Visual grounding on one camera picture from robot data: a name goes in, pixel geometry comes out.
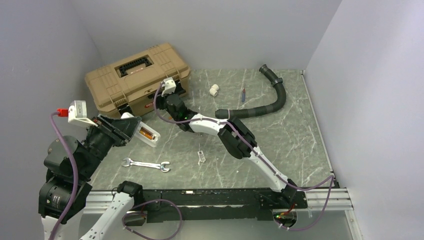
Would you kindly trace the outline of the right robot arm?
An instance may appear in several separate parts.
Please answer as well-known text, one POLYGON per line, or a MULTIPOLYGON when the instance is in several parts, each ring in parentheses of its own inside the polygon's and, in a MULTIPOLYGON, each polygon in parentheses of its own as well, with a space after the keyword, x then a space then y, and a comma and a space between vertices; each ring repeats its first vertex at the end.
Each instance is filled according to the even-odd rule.
POLYGON ((204 116, 186 107, 176 93, 155 93, 154 111, 166 110, 171 119, 161 117, 165 122, 177 125, 182 131, 216 136, 226 151, 236 159, 250 162, 264 176, 268 187, 274 192, 276 203, 282 207, 300 206, 298 186, 278 170, 261 151, 254 134, 235 116, 217 119, 204 116))

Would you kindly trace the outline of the tan plastic toolbox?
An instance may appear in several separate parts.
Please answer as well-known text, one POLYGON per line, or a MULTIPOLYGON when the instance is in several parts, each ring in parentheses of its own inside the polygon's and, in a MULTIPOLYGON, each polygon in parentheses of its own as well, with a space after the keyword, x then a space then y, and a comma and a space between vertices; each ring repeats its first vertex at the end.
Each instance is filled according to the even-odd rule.
POLYGON ((98 112, 120 118, 125 112, 142 116, 153 110, 153 97, 161 81, 172 77, 189 89, 191 68, 178 52, 163 43, 105 65, 85 75, 98 112))

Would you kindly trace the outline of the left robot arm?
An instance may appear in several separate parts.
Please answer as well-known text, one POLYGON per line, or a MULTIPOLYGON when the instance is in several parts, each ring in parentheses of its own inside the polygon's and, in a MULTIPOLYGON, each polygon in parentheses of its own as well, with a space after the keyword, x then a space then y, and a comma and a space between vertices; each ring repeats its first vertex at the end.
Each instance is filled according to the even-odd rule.
POLYGON ((87 197, 92 190, 91 177, 113 147, 123 147, 139 131, 141 117, 111 118, 98 115, 87 127, 84 141, 62 135, 49 116, 57 138, 50 144, 44 166, 46 182, 39 191, 38 212, 46 240, 74 239, 66 233, 71 224, 80 221, 87 197))

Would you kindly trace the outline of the orange battery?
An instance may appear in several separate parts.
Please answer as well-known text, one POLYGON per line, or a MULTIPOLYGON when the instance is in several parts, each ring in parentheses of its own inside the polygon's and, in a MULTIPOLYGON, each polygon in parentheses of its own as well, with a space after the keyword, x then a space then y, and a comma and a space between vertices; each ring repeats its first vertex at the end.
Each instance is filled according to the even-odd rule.
POLYGON ((141 135, 143 135, 145 138, 149 139, 149 140, 154 140, 154 139, 155 139, 155 135, 154 135, 154 134, 152 134, 152 133, 151 133, 151 132, 149 132, 149 131, 144 131, 143 129, 141 129, 141 130, 139 131, 139 133, 140 133, 141 135))

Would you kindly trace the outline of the white remote control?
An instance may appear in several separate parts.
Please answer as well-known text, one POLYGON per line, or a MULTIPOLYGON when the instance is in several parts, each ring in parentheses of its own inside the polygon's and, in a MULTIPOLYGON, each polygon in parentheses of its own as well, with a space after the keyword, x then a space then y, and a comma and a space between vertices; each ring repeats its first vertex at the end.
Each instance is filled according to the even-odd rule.
POLYGON ((138 118, 140 119, 140 121, 137 127, 135 128, 133 136, 130 140, 132 141, 138 139, 147 144, 148 146, 155 148, 158 145, 161 135, 156 130, 144 123, 141 120, 141 117, 138 118))

